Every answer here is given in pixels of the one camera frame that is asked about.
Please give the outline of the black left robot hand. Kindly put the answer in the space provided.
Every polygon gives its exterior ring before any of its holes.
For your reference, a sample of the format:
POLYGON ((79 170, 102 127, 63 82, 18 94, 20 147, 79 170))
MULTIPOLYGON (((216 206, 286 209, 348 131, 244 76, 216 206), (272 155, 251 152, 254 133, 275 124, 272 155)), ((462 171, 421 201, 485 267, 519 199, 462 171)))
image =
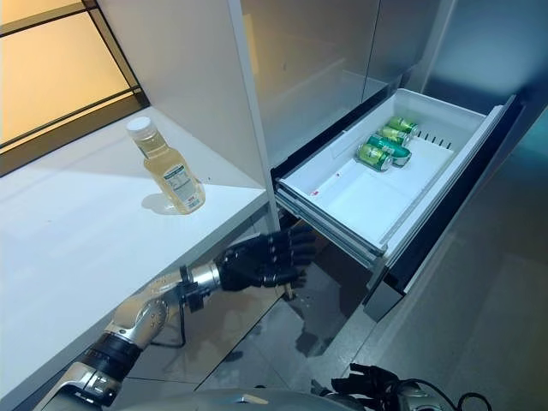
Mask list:
POLYGON ((302 271, 314 260, 315 240, 312 227, 305 224, 228 247, 214 259, 222 290, 236 292, 300 282, 302 271))

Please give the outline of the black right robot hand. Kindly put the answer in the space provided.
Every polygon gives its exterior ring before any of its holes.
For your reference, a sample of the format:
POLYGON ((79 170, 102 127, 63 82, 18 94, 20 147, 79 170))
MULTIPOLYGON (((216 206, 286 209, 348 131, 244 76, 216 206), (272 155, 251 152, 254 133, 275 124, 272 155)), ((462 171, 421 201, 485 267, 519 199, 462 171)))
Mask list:
POLYGON ((378 366, 357 363, 349 365, 346 378, 333 378, 331 386, 339 394, 363 395, 372 400, 386 400, 400 383, 400 379, 388 370, 378 366))

